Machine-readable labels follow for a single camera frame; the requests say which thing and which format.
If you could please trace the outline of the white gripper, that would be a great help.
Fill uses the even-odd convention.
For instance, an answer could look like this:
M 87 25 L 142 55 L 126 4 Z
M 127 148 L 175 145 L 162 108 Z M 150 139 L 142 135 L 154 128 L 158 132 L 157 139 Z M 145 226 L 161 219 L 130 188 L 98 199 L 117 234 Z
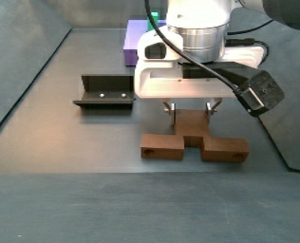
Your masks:
M 182 36 L 167 28 L 159 28 L 163 36 L 171 43 L 182 48 Z M 212 98 L 206 102 L 207 120 L 217 112 L 222 103 L 221 98 L 234 97 L 232 89 L 217 78 L 183 78 L 181 60 L 175 51 L 166 46 L 162 59 L 149 59 L 145 48 L 154 44 L 163 44 L 161 36 L 154 30 L 146 32 L 138 41 L 138 64 L 135 67 L 135 93 L 143 98 Z M 262 47 L 226 47 L 224 55 L 216 63 L 236 62 L 258 68 L 262 61 Z M 170 123 L 175 124 L 175 103 L 169 99 L 162 100 L 163 111 L 170 116 Z

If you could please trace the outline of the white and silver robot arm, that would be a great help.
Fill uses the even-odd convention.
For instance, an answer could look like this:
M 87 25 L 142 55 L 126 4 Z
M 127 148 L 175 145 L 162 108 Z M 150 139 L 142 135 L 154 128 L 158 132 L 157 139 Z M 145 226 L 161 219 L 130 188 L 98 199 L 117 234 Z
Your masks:
M 166 24 L 138 40 L 135 93 L 147 98 L 237 97 L 257 117 L 284 99 L 258 69 L 268 50 L 226 38 L 232 11 L 246 8 L 300 29 L 300 0 L 167 0 Z

